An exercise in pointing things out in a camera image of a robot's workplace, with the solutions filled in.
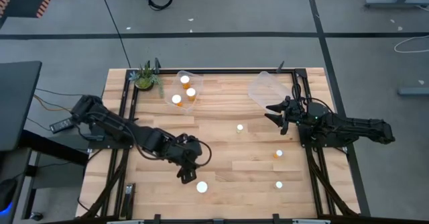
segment black floor stripe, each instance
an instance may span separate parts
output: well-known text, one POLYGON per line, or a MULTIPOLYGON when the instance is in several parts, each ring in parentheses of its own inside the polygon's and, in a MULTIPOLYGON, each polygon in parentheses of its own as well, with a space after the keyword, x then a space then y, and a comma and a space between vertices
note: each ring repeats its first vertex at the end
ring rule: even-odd
MULTIPOLYGON (((169 38, 411 38, 429 32, 316 33, 316 32, 206 32, 121 34, 123 39, 169 38)), ((119 39, 117 34, 0 34, 0 40, 99 40, 119 39)))
MULTIPOLYGON (((310 8, 313 14, 314 24, 316 25, 316 31, 319 33, 318 39, 320 42, 320 47, 322 49, 324 62, 326 64, 326 71, 327 71, 330 87, 332 89, 336 110, 339 115, 345 116, 343 100, 341 99, 340 89, 338 86, 338 82, 336 81, 334 66, 332 65, 332 60, 330 58, 328 44, 326 43, 326 38, 323 34, 322 22, 320 21, 320 18, 319 18, 319 13, 316 6, 316 0, 309 0, 309 2, 310 2, 310 8)), ((365 194, 365 189, 363 188, 362 176, 359 170, 359 165, 357 163, 355 149, 352 144, 350 144, 347 149, 349 151, 348 161, 349 161, 351 173, 353 176, 353 182, 355 184, 355 190, 356 190, 356 195, 359 202, 359 208, 361 210, 362 215, 369 217, 371 213, 369 212, 368 201, 365 194)))

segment white cable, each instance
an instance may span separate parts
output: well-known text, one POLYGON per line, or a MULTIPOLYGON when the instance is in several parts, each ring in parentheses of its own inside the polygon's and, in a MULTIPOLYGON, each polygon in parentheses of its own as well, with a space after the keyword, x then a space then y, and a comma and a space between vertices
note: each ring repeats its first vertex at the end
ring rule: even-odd
MULTIPOLYGON (((424 11, 429 12, 429 9, 425 9, 425 8, 423 8, 422 6, 417 5, 416 7, 417 7, 417 8, 419 8, 419 9, 423 9, 424 11)), ((398 44, 395 46, 394 50, 395 50, 395 52, 397 52, 397 53, 403 53, 403 54, 407 54, 407 53, 425 53, 425 52, 429 52, 429 49, 427 49, 427 50, 410 50, 410 51, 397 50, 397 47, 398 47, 398 46, 400 46, 400 45, 402 45, 403 43, 409 42, 410 40, 423 39, 423 38, 429 38, 429 36, 419 36, 419 37, 413 37, 413 38, 410 38, 410 39, 404 40, 404 41, 402 41, 402 42, 398 43, 398 44)))

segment clear plastic container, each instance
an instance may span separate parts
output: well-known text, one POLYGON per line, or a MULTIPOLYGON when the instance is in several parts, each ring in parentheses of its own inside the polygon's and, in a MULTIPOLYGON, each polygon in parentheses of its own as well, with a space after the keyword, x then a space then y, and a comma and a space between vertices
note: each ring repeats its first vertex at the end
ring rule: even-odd
POLYGON ((166 85, 164 86, 164 101, 179 109, 181 112, 183 112, 184 114, 188 114, 190 113, 195 106, 195 102, 198 100, 198 96, 199 94, 202 92, 202 83, 203 83, 203 77, 202 76, 198 76, 196 74, 192 74, 191 72, 186 72, 184 70, 181 70, 180 72, 177 73, 176 77, 173 80, 173 83, 170 85, 166 85), (196 95, 195 95, 195 100, 191 101, 188 98, 188 95, 186 95, 186 90, 182 83, 180 82, 180 78, 182 76, 189 76, 190 78, 190 87, 195 89, 196 91, 196 95), (180 95, 180 97, 182 98, 182 106, 177 106, 176 104, 173 103, 172 101, 172 97, 174 95, 180 95))
POLYGON ((268 72, 261 72, 256 79, 249 84, 247 90, 249 97, 252 98, 259 106, 263 107, 267 113, 276 113, 266 109, 268 105, 281 103, 286 96, 292 95, 292 92, 279 82, 268 72))

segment white bottle cap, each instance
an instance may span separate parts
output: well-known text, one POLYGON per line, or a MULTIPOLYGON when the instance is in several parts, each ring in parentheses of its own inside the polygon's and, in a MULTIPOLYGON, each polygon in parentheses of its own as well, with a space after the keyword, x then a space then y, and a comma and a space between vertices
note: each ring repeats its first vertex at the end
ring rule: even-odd
POLYGON ((190 88, 190 89, 186 90, 186 94, 187 94, 189 97, 193 97, 193 96, 195 96, 195 93, 196 93, 196 91, 195 91, 195 89, 193 89, 193 88, 190 88))
POLYGON ((172 97, 172 102, 173 102, 174 104, 178 104, 181 100, 182 100, 182 97, 181 97, 180 95, 174 95, 174 96, 172 97))
POLYGON ((190 80, 189 76, 182 76, 182 77, 180 77, 180 82, 183 83, 183 84, 188 83, 189 80, 190 80))
POLYGON ((204 193, 204 192, 206 192, 207 191, 207 183, 206 182, 204 182, 204 181, 200 181, 197 185, 196 185, 196 190, 199 192, 199 193, 204 193))

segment black desk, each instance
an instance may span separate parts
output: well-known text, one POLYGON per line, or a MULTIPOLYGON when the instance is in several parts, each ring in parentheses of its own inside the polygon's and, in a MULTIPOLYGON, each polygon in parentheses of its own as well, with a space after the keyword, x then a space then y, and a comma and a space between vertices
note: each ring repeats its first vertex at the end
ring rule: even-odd
MULTIPOLYGON (((12 223, 25 177, 37 174, 37 167, 28 165, 32 150, 81 166, 88 160, 88 154, 23 129, 41 67, 41 62, 0 64, 0 182, 14 177, 18 182, 10 209, 0 213, 1 224, 12 223)), ((29 218, 35 194, 29 192, 22 219, 29 218)))

